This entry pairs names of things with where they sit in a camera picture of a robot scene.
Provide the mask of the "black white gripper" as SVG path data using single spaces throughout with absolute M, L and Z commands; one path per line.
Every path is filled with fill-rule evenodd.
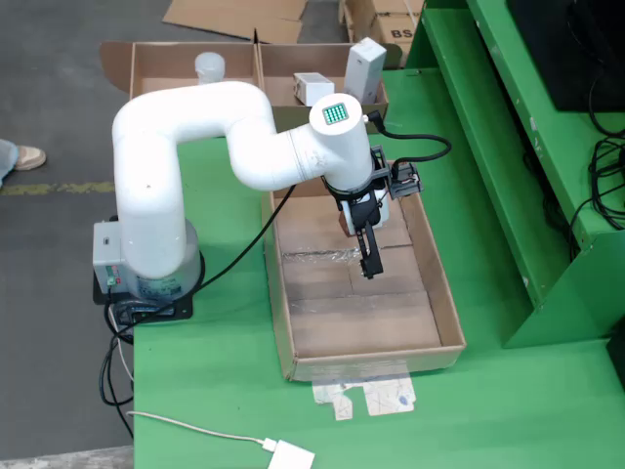
M 362 274 L 367 279 L 373 279 L 384 271 L 375 231 L 389 220 L 389 191 L 370 186 L 368 192 L 356 197 L 356 193 L 338 192 L 328 184 L 325 187 L 336 200 L 340 211 L 339 224 L 344 234 L 357 237 Z

